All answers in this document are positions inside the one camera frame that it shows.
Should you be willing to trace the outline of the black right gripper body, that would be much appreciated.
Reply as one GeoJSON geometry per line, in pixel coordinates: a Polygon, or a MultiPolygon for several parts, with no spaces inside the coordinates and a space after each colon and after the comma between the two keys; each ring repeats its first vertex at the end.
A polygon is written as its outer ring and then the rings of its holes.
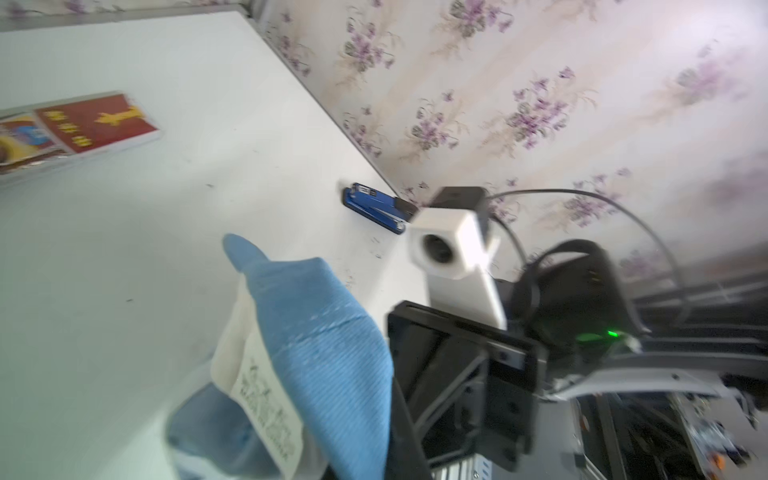
{"type": "Polygon", "coordinates": [[[547,351],[410,301],[387,317],[395,378],[431,467],[479,454],[505,471],[531,452],[547,351]]]}

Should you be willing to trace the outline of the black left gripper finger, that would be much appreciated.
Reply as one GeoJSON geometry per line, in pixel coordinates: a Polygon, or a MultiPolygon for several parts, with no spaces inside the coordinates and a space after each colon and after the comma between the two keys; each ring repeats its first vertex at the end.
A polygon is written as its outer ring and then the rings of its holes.
{"type": "Polygon", "coordinates": [[[390,438],[384,479],[433,479],[396,378],[392,380],[390,438]]]}

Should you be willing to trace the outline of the light blue baseball cap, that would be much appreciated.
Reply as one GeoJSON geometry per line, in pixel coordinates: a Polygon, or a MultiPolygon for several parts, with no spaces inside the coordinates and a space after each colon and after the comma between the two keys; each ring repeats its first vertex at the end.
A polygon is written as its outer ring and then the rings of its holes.
{"type": "Polygon", "coordinates": [[[239,276],[204,384],[166,423],[182,479],[381,479],[393,362],[320,258],[278,261],[229,234],[239,276]]]}

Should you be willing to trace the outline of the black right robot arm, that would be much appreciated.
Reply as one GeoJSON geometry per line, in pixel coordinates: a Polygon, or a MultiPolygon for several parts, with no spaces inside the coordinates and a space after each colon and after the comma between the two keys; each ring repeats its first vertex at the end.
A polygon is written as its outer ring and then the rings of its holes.
{"type": "Polygon", "coordinates": [[[739,393],[767,405],[767,331],[754,324],[651,324],[625,297],[603,250],[562,243],[567,262],[529,264],[491,295],[506,324],[412,302],[388,317],[394,360],[394,424],[433,469],[481,455],[513,469],[532,451],[543,402],[623,392],[715,397],[739,393]]]}

